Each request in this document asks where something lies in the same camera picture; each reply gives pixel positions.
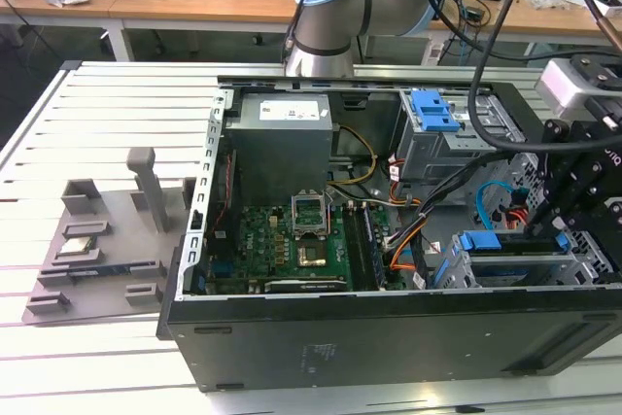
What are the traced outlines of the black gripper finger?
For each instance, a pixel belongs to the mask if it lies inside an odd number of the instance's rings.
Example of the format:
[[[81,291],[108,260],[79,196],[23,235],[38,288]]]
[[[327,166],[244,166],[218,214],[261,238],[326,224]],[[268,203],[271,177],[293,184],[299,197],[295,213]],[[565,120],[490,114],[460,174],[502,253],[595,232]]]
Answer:
[[[620,195],[583,195],[565,205],[559,202],[553,213],[571,231],[589,233],[609,259],[621,259]]]
[[[542,135],[543,143],[578,143],[582,140],[582,124],[566,123],[561,120],[547,120]],[[537,173],[542,181],[542,201],[531,216],[527,234],[533,237],[553,236],[554,231],[565,225],[564,216],[574,202],[571,190],[575,181],[570,173],[580,153],[571,150],[565,153],[546,153],[538,156]]]

